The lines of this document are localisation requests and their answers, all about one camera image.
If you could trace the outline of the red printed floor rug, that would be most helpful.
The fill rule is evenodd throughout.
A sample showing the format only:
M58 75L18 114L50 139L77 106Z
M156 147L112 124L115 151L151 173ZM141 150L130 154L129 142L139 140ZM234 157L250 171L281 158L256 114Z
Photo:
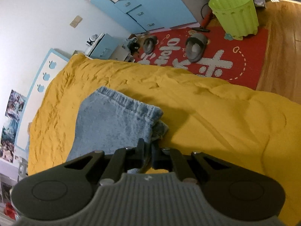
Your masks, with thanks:
M208 45L203 57L191 63L185 51L185 42L195 31L190 27L160 31L155 50L146 54L141 48L135 61L145 65L170 66L190 71L201 77L226 80L232 84L256 89L265 58L268 31L259 28L256 35L235 40L222 27L210 27L205 33Z

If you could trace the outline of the black white headphones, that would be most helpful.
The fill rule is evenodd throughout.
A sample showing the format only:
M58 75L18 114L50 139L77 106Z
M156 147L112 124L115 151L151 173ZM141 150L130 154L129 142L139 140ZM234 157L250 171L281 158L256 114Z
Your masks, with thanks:
M90 36L89 39L86 41L86 45L88 45L89 47L91 45L93 45L93 43L96 41L97 37L98 37L97 34Z

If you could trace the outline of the grey slipper near bin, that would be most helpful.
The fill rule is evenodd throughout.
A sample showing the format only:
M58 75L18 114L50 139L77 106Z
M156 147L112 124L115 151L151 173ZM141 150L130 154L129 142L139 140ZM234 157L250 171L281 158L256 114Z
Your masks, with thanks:
M208 38L202 33L194 33L186 40L186 57L191 63L198 62L204 54Z

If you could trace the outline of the red handled tool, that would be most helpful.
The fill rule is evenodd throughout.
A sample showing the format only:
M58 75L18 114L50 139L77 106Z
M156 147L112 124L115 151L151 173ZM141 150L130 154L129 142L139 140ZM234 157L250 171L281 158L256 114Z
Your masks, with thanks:
M204 17L203 21L201 22L201 27L206 28L208 26L208 24L210 23L210 21L212 20L213 17L214 17L214 15L213 15L212 12L208 13Z

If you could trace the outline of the beige wall switch plate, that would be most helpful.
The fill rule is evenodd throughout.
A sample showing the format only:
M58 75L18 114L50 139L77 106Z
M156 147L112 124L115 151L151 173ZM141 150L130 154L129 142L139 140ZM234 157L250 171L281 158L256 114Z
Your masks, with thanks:
M79 15L77 15L72 22L70 23L70 26L73 28L76 28L78 26L78 24L83 20L82 17L80 17Z

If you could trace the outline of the grey slipper near nightstand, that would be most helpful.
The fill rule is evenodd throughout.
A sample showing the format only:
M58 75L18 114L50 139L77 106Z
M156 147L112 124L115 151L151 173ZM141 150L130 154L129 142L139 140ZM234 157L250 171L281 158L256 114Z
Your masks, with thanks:
M155 35L151 35L151 36L149 36L148 38L146 38L146 39L144 40L144 43L143 43L143 51L144 51L147 55L151 54L151 53L154 51L155 46L156 46L156 44L157 44L157 40L158 40L158 38L157 38L157 36L155 36Z

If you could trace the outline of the blue bedside nightstand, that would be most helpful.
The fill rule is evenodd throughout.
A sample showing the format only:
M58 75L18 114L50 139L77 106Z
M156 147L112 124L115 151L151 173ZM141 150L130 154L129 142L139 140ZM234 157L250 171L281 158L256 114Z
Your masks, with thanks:
M119 42L116 38L107 33L101 33L98 35L93 45L87 47L85 55L92 59L107 60L113 54L118 45Z

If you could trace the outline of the blue white wardrobe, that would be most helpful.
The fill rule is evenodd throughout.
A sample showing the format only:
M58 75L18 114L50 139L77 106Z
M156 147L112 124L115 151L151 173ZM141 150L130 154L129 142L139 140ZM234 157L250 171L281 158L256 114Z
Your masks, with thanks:
M196 22L182 0L88 0L132 34Z

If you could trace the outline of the white blue headboard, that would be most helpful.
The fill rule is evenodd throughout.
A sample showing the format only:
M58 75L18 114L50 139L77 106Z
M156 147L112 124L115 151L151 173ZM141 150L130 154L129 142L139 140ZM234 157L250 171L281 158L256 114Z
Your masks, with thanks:
M18 129L16 132L15 146L20 150L25 150L29 134L27 128L33 121L38 109L40 108L46 89L50 82L63 70L69 59L53 48L49 50L43 63L41 64L33 83L29 89L27 99L20 117Z

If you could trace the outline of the anime wall poster strip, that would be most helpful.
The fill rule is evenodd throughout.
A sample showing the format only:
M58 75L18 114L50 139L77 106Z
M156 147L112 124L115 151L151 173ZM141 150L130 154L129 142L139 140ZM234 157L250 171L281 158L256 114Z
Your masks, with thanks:
M13 163L15 139L26 98L12 90L9 96L1 134L1 159Z

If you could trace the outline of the blue denim pants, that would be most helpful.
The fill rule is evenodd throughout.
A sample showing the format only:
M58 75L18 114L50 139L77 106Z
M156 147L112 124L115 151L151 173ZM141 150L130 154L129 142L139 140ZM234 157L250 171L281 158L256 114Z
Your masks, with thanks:
M112 155L117 149L137 146L140 139L150 145L168 132L162 116L159 107L102 86L80 105L67 160L95 150Z

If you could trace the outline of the yellow quilted bed cover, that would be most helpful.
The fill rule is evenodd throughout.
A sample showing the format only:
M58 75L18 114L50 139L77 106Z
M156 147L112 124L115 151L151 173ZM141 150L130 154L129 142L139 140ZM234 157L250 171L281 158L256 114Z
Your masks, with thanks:
M80 104L102 86L161 108L164 146L203 151L278 181L286 193L281 221L300 221L300 104L178 68L72 56L32 122L29 174L66 161Z

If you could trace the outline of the green plastic waste bin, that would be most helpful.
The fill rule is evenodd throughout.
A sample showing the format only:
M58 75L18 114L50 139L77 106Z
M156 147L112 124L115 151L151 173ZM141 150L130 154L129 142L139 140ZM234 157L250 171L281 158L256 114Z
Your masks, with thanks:
M224 31L236 40L258 33L258 17L253 0L210 0L209 7Z

